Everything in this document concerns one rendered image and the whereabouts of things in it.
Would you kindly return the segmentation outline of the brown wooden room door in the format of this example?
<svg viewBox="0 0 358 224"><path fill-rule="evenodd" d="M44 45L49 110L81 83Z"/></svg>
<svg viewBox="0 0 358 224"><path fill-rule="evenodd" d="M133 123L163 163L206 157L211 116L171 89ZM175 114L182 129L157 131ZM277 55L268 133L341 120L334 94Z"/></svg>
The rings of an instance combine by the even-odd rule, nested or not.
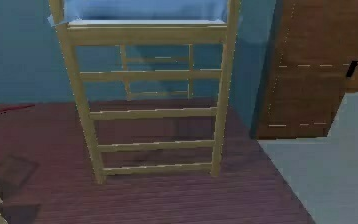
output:
<svg viewBox="0 0 358 224"><path fill-rule="evenodd" d="M325 137L352 78L346 73L353 60L358 0L276 0L254 136Z"/></svg>

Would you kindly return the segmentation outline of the blue bed mattress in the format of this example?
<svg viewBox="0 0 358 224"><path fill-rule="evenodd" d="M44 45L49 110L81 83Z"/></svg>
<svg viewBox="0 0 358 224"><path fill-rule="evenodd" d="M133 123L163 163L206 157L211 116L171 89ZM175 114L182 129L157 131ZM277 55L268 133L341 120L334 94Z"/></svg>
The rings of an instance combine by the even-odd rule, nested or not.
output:
<svg viewBox="0 0 358 224"><path fill-rule="evenodd" d="M62 0L63 18L51 26L88 24L226 24L229 0Z"/></svg>

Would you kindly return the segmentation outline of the light wooden loft bed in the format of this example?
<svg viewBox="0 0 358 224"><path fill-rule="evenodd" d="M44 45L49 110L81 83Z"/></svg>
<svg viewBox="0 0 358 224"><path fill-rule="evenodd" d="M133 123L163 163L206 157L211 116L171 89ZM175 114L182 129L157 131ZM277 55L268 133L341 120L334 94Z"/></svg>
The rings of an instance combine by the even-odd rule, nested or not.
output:
<svg viewBox="0 0 358 224"><path fill-rule="evenodd" d="M239 7L241 0L227 0L226 21L163 20L159 23L141 20L80 20L67 19L67 0L48 0L51 21L58 37L70 87L83 128L86 146L96 182L102 184L114 175L149 174L155 172L207 170L211 175L220 174L222 149L225 137L230 82L238 31ZM79 69L76 48L78 46L118 46L121 61L126 62L126 47L134 45L185 45L188 47L188 61L193 61L196 44L220 44L223 46L221 65L218 69L189 68L187 70L130 71L124 67L120 71L82 72ZM85 82L120 81L127 85L135 81L183 81L195 79L216 79L219 82L217 104L207 108L151 109L126 111L90 110L83 84ZM98 143L94 123L107 120L163 119L185 117L213 117L214 134L208 140L108 144ZM145 152L171 149L212 149L209 162L163 164L137 167L106 167L104 153Z"/></svg>

